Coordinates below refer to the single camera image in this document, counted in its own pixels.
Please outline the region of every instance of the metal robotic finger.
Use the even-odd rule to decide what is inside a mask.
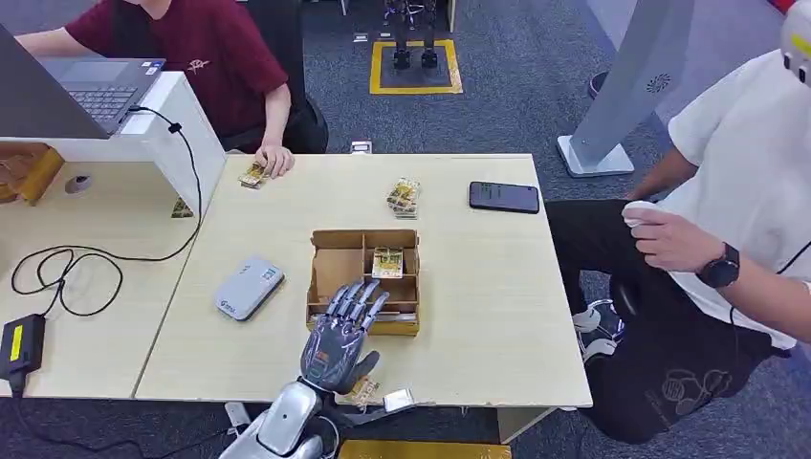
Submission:
[[[349,311],[349,306],[352,305],[352,298],[355,297],[355,294],[361,289],[362,286],[363,279],[355,282],[351,287],[349,287],[349,291],[346,293],[346,295],[343,297],[343,301],[340,303],[340,308],[338,309],[339,317],[346,316],[346,313]]]
[[[383,292],[378,299],[375,300],[375,304],[369,309],[369,312],[366,313],[366,317],[363,319],[363,323],[361,324],[361,329],[366,331],[372,325],[372,322],[375,321],[375,316],[380,312],[383,308],[383,305],[388,300],[389,294],[388,292]]]
[[[329,307],[327,308],[327,316],[331,316],[333,313],[335,313],[335,310],[338,308],[338,305],[340,304],[340,299],[343,297],[343,294],[345,294],[347,290],[349,290],[349,286],[344,285],[343,287],[339,288],[337,292],[335,292],[335,296],[332,297],[332,299],[330,300]]]
[[[349,320],[354,322],[361,316],[363,308],[366,306],[366,300],[372,296],[372,293],[378,288],[378,285],[380,285],[380,280],[378,279],[374,279],[366,285],[366,289],[363,290],[361,297],[355,302],[355,309],[353,309],[352,314],[349,315]]]

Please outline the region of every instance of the desk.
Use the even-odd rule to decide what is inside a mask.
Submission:
[[[412,228],[421,329],[366,342],[381,352],[379,395],[410,388],[419,404],[526,407],[499,412],[520,425],[503,439],[540,407],[591,405],[545,213],[468,207],[473,180],[537,185],[529,155],[298,156],[290,174],[258,191],[237,182],[251,160],[227,159],[137,398],[272,400],[299,374],[309,336],[313,230]],[[385,203],[401,176],[423,186],[419,220],[396,220]],[[252,254],[287,278],[250,321],[236,322],[212,298]]]
[[[91,186],[69,195],[65,184],[89,175]],[[171,219],[177,193],[153,163],[66,163],[36,207],[0,206],[0,321],[42,313],[52,293],[21,296],[11,272],[26,254],[62,244],[96,246],[116,254],[163,256],[193,232],[194,218]],[[28,379],[26,396],[113,398],[133,396],[188,250],[163,263],[119,262],[124,273],[118,299],[94,317],[74,317],[58,305],[48,314],[42,368]],[[36,259],[18,285],[36,283]],[[46,271],[46,279],[55,278]],[[96,258],[83,260],[65,290],[69,306],[89,312],[116,287],[118,274]],[[0,395],[10,395],[5,382]]]

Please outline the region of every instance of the white stand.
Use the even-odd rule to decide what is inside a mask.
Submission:
[[[558,137],[558,153],[566,162],[566,168],[572,177],[596,177],[600,175],[630,174],[634,171],[633,163],[622,145],[617,145],[596,164],[581,163],[581,159],[572,148],[572,136]]]
[[[203,196],[202,209],[220,180],[226,152],[217,139],[183,72],[163,72],[140,103],[162,113],[183,126],[194,154]],[[159,117],[138,112],[124,120],[118,134],[108,140],[0,138],[0,142],[43,142],[71,163],[154,162],[172,187],[193,211],[197,212],[197,185],[191,171],[186,145],[180,135],[168,131]]]
[[[685,63],[695,0],[639,0],[614,65],[588,112],[558,149],[574,177],[634,167],[620,142],[676,86]]]

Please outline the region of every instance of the office chair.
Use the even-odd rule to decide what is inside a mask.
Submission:
[[[236,0],[251,15],[268,48],[287,73],[291,109],[282,144],[293,153],[325,153],[329,128],[304,88],[304,44],[301,36],[301,0]],[[259,143],[265,126],[221,138],[223,148]]]

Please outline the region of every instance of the speaker grille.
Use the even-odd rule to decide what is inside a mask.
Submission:
[[[670,74],[657,75],[647,83],[647,91],[651,94],[661,93],[670,86],[672,81],[673,78]]]

